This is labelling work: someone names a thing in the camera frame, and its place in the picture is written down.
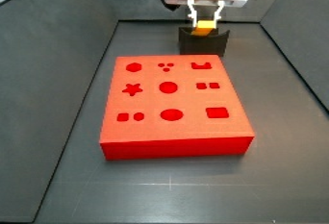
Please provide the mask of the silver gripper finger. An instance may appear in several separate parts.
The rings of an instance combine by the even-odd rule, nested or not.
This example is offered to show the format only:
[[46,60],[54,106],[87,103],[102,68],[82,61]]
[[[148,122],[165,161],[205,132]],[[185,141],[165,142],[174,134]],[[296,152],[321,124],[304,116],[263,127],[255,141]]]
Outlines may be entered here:
[[225,8],[225,2],[217,1],[217,10],[214,11],[214,23],[221,19],[221,12]]
[[186,4],[188,4],[189,10],[190,10],[190,13],[189,13],[188,17],[192,19],[193,28],[196,28],[197,27],[197,22],[198,22],[197,21],[198,12],[194,9],[194,0],[188,0]]

